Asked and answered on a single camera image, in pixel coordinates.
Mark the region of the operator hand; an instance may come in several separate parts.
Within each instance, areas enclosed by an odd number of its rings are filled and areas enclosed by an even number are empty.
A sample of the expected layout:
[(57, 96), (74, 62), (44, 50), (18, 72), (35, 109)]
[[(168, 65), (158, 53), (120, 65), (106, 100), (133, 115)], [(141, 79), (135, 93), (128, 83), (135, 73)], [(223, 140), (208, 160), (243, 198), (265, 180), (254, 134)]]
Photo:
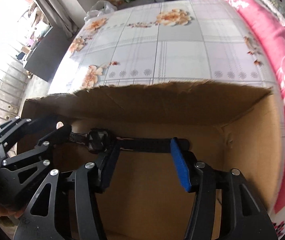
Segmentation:
[(8, 215), (13, 215), (15, 213), (18, 213), (20, 210), (22, 210), (25, 205), (1, 205), (2, 208), (7, 212)]

